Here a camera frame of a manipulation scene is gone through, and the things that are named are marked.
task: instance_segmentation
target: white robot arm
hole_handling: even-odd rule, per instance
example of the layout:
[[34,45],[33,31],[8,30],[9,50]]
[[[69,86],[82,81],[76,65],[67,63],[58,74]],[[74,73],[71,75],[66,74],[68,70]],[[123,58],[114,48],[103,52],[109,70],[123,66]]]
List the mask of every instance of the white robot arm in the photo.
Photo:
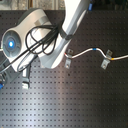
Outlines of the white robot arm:
[[[72,36],[88,9],[89,3],[90,0],[65,0],[66,16],[60,26],[57,39],[53,40],[44,52],[38,54],[42,68],[52,69],[61,62]],[[49,29],[37,28],[41,25],[48,27],[51,25],[44,11],[42,9],[30,9],[21,17],[16,27],[4,33],[2,37],[3,52],[16,72],[19,69],[24,69],[35,58],[35,54],[30,52],[31,48],[35,48],[38,45],[37,42],[40,43],[50,33]],[[37,53],[41,50],[42,46],[40,45],[35,48],[34,52]]]

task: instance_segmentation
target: black cable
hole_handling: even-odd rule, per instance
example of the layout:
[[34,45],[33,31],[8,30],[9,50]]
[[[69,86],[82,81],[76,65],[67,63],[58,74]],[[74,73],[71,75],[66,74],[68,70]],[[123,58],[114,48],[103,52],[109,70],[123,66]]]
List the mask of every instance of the black cable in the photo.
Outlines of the black cable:
[[[37,41],[33,35],[32,35],[32,32],[33,30],[35,29],[50,29],[51,31],[44,37],[42,38],[41,40]],[[57,25],[42,25],[42,26],[37,26],[37,27],[34,27],[32,28],[28,33],[27,33],[27,36],[25,38],[25,44],[26,44],[26,47],[27,49],[29,49],[29,52],[31,52],[32,54],[40,54],[40,53],[44,53],[46,55],[49,55],[51,54],[53,51],[54,51],[54,48],[55,48],[55,44],[56,44],[56,38],[58,36],[58,33],[59,33],[59,29],[58,29],[58,26]],[[40,43],[42,44],[42,51],[36,53],[34,50],[37,48],[33,48],[33,49],[30,49],[28,47],[28,42],[27,42],[27,37],[28,35],[30,34],[31,38],[36,42],[35,44],[38,44],[37,47],[40,46]],[[51,45],[51,43],[54,41],[54,45],[53,45],[53,49],[51,50],[51,52],[49,53],[45,53],[45,50]]]
[[[21,53],[18,57],[16,57],[10,64],[8,64],[3,70],[0,71],[0,74],[2,74],[3,72],[5,72],[15,61],[17,61],[20,57],[22,57],[24,54],[26,54],[28,52],[28,54],[23,58],[23,60],[20,62],[20,64],[18,65],[17,71],[23,71],[28,65],[31,64],[31,62],[37,57],[35,56],[31,62],[28,65],[25,65],[25,67],[23,68],[19,68],[20,65],[27,59],[27,57],[30,55],[30,53],[32,54],[40,54],[40,53],[44,53],[46,55],[52,54],[52,52],[55,49],[55,45],[56,45],[56,39],[59,33],[59,29],[58,29],[58,25],[42,25],[42,26],[37,26],[32,28],[26,35],[25,37],[25,44],[27,47],[27,50],[25,50],[23,53]],[[32,31],[34,29],[38,29],[38,28],[42,28],[42,29],[50,29],[51,31],[41,40],[37,41],[33,36],[32,36]],[[35,44],[33,44],[32,46],[28,47],[28,42],[27,42],[27,37],[30,34],[31,38],[36,42]],[[49,53],[45,53],[45,50],[52,44],[52,42],[54,41],[54,45],[53,45],[53,49],[49,52]],[[40,45],[42,45],[42,51],[36,53],[35,50],[36,48],[38,48]]]

